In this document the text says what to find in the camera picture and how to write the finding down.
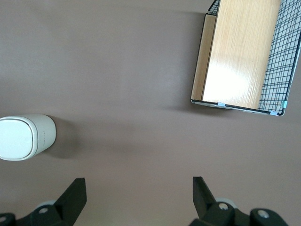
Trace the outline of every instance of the screw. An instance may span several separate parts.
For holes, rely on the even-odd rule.
[[[258,215],[265,219],[269,218],[269,214],[264,210],[259,210]]]
[[[0,217],[0,223],[6,221],[6,217]]]
[[[48,211],[48,208],[45,207],[45,208],[40,209],[39,213],[42,214],[42,213],[46,213],[47,211]]]
[[[218,206],[220,207],[221,210],[228,210],[229,209],[229,207],[225,203],[220,203]]]

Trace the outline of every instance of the wooden panel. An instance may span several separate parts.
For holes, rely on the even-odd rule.
[[[216,16],[206,15],[204,20],[201,44],[198,53],[196,73],[194,76],[191,99],[201,100],[208,67]]]
[[[220,0],[202,100],[258,109],[280,0]]]

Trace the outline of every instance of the white container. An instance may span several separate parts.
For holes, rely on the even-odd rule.
[[[9,116],[0,119],[0,158],[29,159],[55,141],[55,123],[43,114]]]

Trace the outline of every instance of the black plastic part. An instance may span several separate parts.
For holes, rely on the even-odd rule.
[[[12,226],[15,224],[16,221],[15,215],[12,213],[1,213],[0,219],[0,226]]]
[[[221,202],[212,204],[206,212],[206,214],[204,215],[204,217],[201,219],[201,221],[204,221],[214,226],[233,225],[235,216],[234,208],[231,205],[226,204],[228,206],[228,209],[222,210],[219,207],[220,203]]]
[[[193,203],[200,219],[206,214],[210,206],[216,203],[202,177],[193,178]]]
[[[54,205],[44,205],[16,220],[12,213],[0,214],[0,226],[72,226],[87,202],[84,178],[77,178]]]
[[[58,198],[54,206],[61,219],[72,226],[87,202],[86,183],[84,178],[77,178]]]
[[[200,221],[199,219],[194,219],[189,226],[213,226],[209,223]]]
[[[258,211],[263,210],[268,213],[268,218],[263,218]],[[288,226],[286,222],[274,211],[268,209],[253,209],[250,214],[251,226]]]
[[[53,205],[45,205],[37,208],[30,214],[31,226],[68,226],[63,222]]]
[[[250,225],[250,216],[241,212],[239,209],[235,209],[235,226],[249,226]]]

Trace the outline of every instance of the floor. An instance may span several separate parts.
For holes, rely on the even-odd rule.
[[[210,0],[2,0],[0,117],[51,116],[57,139],[0,162],[21,218],[85,177],[76,226],[187,226],[192,177],[245,213],[300,224],[301,63],[283,117],[190,103]]]

